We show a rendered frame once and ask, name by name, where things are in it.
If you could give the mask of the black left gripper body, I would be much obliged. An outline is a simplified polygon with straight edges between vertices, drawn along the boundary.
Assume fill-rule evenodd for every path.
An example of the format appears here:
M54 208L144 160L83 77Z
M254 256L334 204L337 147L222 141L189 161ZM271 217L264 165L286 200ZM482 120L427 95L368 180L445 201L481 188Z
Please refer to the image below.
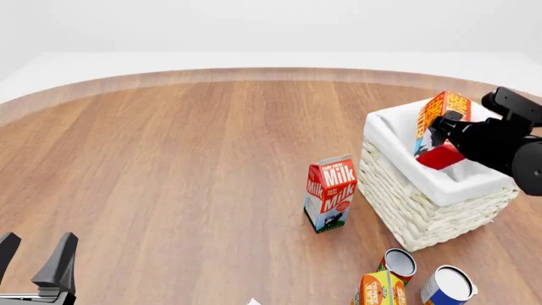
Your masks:
M35 294L0 294L0 305L75 305L75 287L40 287Z

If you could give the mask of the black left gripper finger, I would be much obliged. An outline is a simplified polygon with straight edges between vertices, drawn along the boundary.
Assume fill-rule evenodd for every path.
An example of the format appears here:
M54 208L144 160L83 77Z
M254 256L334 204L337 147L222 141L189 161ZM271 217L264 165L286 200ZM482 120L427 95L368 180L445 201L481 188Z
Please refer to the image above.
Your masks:
M32 278L40 293L75 293L75 254L79 238L64 233L53 254Z
M6 233L0 238L0 277L4 276L20 243L21 238L13 232Z

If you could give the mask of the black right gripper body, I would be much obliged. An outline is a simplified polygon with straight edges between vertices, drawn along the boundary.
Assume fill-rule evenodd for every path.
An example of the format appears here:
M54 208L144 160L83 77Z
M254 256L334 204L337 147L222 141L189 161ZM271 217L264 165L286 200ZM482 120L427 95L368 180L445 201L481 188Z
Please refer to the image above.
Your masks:
M456 149L461 148L464 130L469 127L468 121L454 119L436 119L435 134L439 142L449 141Z

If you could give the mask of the orange and red butter box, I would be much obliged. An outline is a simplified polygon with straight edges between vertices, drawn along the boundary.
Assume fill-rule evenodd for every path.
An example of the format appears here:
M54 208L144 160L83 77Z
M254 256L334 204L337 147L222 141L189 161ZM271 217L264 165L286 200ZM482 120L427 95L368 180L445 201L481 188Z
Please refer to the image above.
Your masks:
M443 116L446 111L457 111L462 114L461 121L471 119L471 103L467 98L455 93L443 91L431 99L418 113L417 134L414 142L414 158L431 169L445 169L465 159L449 141L440 147L426 147L426 131L434 119Z

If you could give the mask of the white wicker basket with liner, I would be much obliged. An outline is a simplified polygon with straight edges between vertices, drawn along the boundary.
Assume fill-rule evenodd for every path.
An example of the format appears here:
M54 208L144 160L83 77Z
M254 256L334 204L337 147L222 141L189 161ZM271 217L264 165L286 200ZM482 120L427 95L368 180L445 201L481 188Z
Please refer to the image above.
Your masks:
M413 157L425 100L368 114L358 187L409 252L456 238L491 222L520 190L511 177L468 159L442 170Z

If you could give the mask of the red and white milk carton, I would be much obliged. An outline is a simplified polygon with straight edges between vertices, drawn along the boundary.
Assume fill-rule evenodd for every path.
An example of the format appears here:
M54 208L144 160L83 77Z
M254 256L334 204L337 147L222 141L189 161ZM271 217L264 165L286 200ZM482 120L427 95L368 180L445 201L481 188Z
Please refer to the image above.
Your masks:
M350 154L309 165L304 212L316 233L345 224L356 189Z

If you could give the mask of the red tin with white lid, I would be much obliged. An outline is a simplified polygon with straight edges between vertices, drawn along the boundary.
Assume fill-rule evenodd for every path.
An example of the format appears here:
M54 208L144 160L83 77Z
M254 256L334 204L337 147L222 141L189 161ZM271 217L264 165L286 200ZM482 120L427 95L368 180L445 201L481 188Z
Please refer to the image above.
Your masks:
M390 248L382 257L377 271L389 270L400 279L404 286L411 281L417 272L417 264L410 253L401 248Z

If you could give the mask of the blue tin with white lid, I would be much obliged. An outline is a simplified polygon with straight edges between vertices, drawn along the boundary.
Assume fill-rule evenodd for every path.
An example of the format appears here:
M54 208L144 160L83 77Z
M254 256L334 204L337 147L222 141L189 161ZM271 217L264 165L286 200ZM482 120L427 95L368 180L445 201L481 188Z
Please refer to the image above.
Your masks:
M478 287L456 266L442 265L420 290L423 305L463 305L478 294Z

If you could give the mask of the orange juice carton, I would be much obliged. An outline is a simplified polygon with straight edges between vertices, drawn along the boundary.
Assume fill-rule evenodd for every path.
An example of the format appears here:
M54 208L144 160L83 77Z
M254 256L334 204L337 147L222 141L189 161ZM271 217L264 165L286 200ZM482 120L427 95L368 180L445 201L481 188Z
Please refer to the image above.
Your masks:
M405 286L390 271L365 274L350 305L407 305Z

